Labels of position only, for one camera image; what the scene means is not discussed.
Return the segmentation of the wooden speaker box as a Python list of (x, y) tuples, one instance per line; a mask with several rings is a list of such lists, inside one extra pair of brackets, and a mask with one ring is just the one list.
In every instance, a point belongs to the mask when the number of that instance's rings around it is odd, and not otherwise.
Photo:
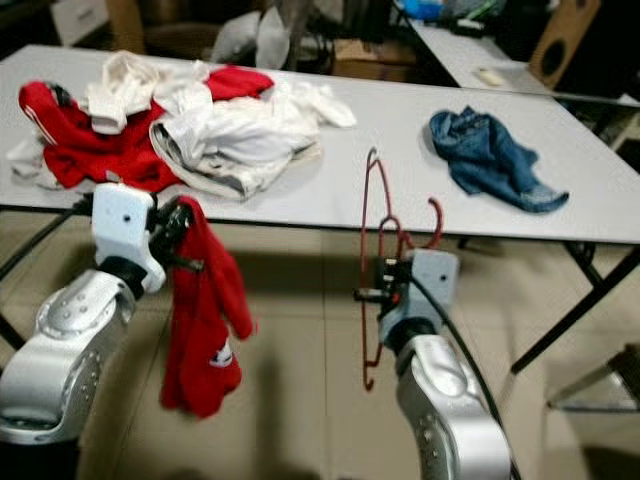
[(556, 90), (600, 8), (602, 0), (557, 0), (527, 63), (531, 76), (548, 90)]

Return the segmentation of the white plastic bags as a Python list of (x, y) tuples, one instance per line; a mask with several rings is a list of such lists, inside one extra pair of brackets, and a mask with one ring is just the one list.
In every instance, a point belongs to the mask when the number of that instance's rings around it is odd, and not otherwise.
[(265, 12), (250, 12), (228, 20), (220, 28), (207, 59), (220, 64), (282, 69), (291, 52), (291, 31), (278, 6)]

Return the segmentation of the white crumpled shirt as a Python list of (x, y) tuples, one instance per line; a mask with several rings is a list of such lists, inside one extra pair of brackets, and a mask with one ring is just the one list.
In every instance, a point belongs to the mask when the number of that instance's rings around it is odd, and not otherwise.
[(335, 95), (329, 84), (276, 83), (268, 92), (268, 102), (275, 108), (291, 108), (316, 125), (353, 128), (358, 124), (353, 110)]

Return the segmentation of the brown cardboard box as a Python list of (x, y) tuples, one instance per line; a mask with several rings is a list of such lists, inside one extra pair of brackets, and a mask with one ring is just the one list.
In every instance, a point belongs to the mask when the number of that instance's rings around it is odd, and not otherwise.
[(403, 42), (375, 44), (361, 38), (338, 38), (334, 46), (333, 76), (410, 82), (421, 70), (415, 50)]

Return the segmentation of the cream crumpled jacket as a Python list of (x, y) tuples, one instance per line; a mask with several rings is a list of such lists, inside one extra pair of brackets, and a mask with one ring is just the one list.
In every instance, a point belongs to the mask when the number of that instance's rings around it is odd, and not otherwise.
[(148, 128), (155, 154), (188, 187), (237, 201), (314, 156), (326, 120), (293, 91), (268, 100), (183, 95), (172, 106)]

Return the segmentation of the blue denim garment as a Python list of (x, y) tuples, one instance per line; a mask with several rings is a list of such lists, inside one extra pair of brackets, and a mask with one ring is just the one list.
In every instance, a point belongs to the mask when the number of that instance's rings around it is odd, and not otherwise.
[(521, 145), (506, 124), (471, 106), (435, 111), (428, 120), (431, 145), (451, 179), (467, 195), (490, 195), (517, 210), (548, 214), (562, 209), (571, 193), (536, 177), (538, 152)]

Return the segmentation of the red jacket with white stripes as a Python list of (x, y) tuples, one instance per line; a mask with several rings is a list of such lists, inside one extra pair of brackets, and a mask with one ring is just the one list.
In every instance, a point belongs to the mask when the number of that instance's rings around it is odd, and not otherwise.
[(210, 70), (196, 61), (188, 70), (163, 69), (155, 87), (150, 109), (128, 116), (120, 134), (92, 131), (90, 116), (84, 113), (84, 101), (78, 101), (60, 84), (31, 81), (18, 91), (18, 108), (35, 125), (46, 142), (45, 163), (70, 189), (84, 180), (95, 183), (118, 180), (127, 186), (147, 192), (161, 192), (178, 186), (180, 179), (155, 154), (148, 128), (161, 115), (173, 111), (179, 91), (191, 87), (195, 96), (212, 100), (229, 100), (251, 96), (259, 99), (262, 92), (274, 86), (265, 74), (238, 67)]

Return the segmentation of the long grey table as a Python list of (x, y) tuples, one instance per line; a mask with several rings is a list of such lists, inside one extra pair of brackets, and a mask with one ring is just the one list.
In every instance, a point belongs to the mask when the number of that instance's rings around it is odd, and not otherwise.
[(453, 81), (463, 88), (530, 93), (591, 102), (607, 102), (640, 108), (640, 100), (621, 95), (616, 99), (600, 99), (577, 93), (554, 92), (532, 76), (525, 61), (509, 59), (489, 38), (454, 35), (448, 29), (425, 26), (421, 20), (408, 20), (408, 26), (424, 42), (434, 58), (443, 65)]

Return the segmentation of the grey folding table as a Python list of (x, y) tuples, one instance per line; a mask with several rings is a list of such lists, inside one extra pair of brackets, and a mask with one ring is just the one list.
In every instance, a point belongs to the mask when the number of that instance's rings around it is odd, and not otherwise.
[[(288, 170), (268, 191), (244, 202), (202, 195), (215, 223), (300, 229), (376, 227), (367, 155), (378, 152), (389, 180), (392, 209), (407, 232), (550, 241), (570, 246), (577, 279), (590, 291), (538, 342), (518, 351), (516, 369), (550, 347), (628, 275), (640, 273), (640, 174), (557, 101), (492, 90), (461, 90), (372, 79), (312, 76), (276, 70), (274, 81), (332, 87), (356, 115), (356, 127), (325, 129), (319, 163)], [(489, 113), (521, 145), (538, 152), (535, 174), (570, 201), (550, 214), (529, 214), (488, 196), (466, 195), (434, 154), (428, 120), (440, 110)]]

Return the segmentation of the small white crumpled cloth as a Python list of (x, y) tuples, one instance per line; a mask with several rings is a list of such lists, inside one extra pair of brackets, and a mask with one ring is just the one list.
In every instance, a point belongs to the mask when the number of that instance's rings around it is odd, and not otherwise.
[(5, 152), (5, 159), (15, 177), (15, 183), (44, 189), (61, 189), (61, 184), (45, 163), (44, 140), (23, 140)]

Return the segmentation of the red plastic clothes hanger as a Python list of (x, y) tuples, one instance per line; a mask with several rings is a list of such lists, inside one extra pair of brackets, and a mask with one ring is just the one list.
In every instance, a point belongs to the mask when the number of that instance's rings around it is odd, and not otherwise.
[[(371, 204), (371, 183), (374, 179), (374, 173), (378, 174), (381, 184), (381, 192), (383, 192), (384, 216), (378, 221), (375, 229), (371, 229), (370, 221), (370, 204)], [(412, 236), (403, 228), (402, 220), (398, 218), (396, 210), (394, 210), (393, 192), (390, 188), (390, 179), (384, 161), (381, 160), (378, 148), (370, 147), (365, 157), (364, 166), (364, 187), (362, 187), (361, 200), (361, 223), (358, 227), (358, 287), (355, 291), (355, 300), (361, 303), (379, 302), (378, 297), (371, 298), (369, 293), (372, 291), (372, 280), (374, 280), (374, 270), (371, 268), (371, 259), (369, 252), (369, 237), (375, 239), (376, 248), (375, 255), (380, 257), (385, 253), (385, 234), (387, 234), (387, 225), (392, 225), (390, 233), (394, 239), (394, 259), (406, 250), (436, 250), (444, 236), (444, 209), (442, 202), (436, 197), (429, 197), (428, 204), (434, 211), (435, 227), (431, 232), (428, 241), (422, 244), (413, 242)], [(380, 365), (381, 356), (383, 356), (384, 347), (379, 344), (376, 347), (370, 347), (369, 339), (369, 314), (365, 307), (360, 308), (361, 317), (361, 380), (362, 387), (366, 393), (371, 393), (376, 385), (376, 379), (372, 375), (372, 370)]]

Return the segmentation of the cream hooded garment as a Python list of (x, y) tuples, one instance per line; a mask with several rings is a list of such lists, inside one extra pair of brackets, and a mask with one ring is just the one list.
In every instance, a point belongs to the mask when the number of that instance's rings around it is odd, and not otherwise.
[(128, 116), (150, 109), (155, 87), (163, 78), (160, 70), (128, 51), (116, 51), (102, 64), (99, 81), (84, 91), (84, 113), (93, 132), (120, 134)]

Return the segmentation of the red garment with white logo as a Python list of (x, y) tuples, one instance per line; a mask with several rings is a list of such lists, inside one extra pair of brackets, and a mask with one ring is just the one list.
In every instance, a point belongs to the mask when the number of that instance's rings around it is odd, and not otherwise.
[(238, 262), (215, 236), (200, 202), (187, 195), (175, 201), (192, 212), (191, 227), (175, 252), (201, 261), (204, 268), (172, 270), (172, 334), (160, 403), (166, 410), (206, 419), (241, 384), (229, 334), (246, 340), (256, 333), (257, 324)]

